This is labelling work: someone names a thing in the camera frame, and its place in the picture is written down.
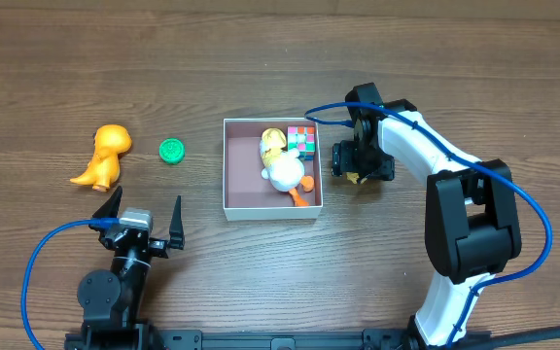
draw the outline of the orange foot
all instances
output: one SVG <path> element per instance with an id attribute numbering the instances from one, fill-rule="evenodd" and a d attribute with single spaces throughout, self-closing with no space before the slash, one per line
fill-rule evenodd
<path id="1" fill-rule="evenodd" d="M 311 192 L 315 189 L 315 178 L 312 176 L 304 176 L 299 182 L 303 186 L 303 190 L 306 192 Z"/>
<path id="2" fill-rule="evenodd" d="M 296 204 L 296 206 L 308 206 L 310 204 L 308 204 L 307 201 L 303 200 L 298 193 L 298 190 L 296 189 L 290 189 L 289 190 L 289 194 L 291 195 L 291 197 L 293 198 L 293 202 Z"/>

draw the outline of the yellow toy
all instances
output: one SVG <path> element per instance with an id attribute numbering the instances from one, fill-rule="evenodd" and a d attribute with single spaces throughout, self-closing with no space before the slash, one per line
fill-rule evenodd
<path id="1" fill-rule="evenodd" d="M 97 191 L 106 192 L 121 174 L 118 154 L 131 148 L 131 137 L 120 125 L 103 125 L 94 135 L 94 156 L 87 170 L 80 177 L 70 179 L 79 185 L 92 185 Z"/>
<path id="2" fill-rule="evenodd" d="M 268 179 L 278 191 L 291 195 L 295 206 L 308 206 L 308 202 L 299 196 L 296 187 L 301 184 L 303 190 L 311 192 L 315 188 L 312 176 L 304 176 L 304 167 L 298 159 L 298 149 L 283 151 L 287 146 L 287 138 L 282 130 L 270 128 L 261 137 L 261 159 L 264 169 L 261 175 Z"/>

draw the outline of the cardboard box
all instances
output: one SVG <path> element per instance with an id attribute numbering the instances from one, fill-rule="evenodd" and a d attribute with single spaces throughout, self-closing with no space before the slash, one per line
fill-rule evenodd
<path id="1" fill-rule="evenodd" d="M 271 127 L 287 133 L 289 126 L 315 128 L 315 155 L 303 161 L 306 175 L 315 179 L 315 189 L 299 195 L 310 203 L 295 207 L 286 192 L 279 192 L 261 176 L 261 135 Z M 229 221 L 316 219 L 323 207 L 321 160 L 317 124 L 303 118 L 224 119 L 224 213 Z"/>

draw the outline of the green bottle cap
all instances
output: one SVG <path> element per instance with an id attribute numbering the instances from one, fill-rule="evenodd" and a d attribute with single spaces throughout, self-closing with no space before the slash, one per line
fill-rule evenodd
<path id="1" fill-rule="evenodd" d="M 185 156 L 185 146 L 178 139 L 165 139 L 159 146 L 159 156 L 168 164 L 178 164 Z"/>

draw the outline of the puzzle cube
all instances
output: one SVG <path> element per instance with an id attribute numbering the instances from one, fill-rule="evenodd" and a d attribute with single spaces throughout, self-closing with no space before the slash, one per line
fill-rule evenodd
<path id="1" fill-rule="evenodd" d="M 287 142 L 289 150 L 298 149 L 299 159 L 312 160 L 315 157 L 314 126 L 289 126 Z"/>

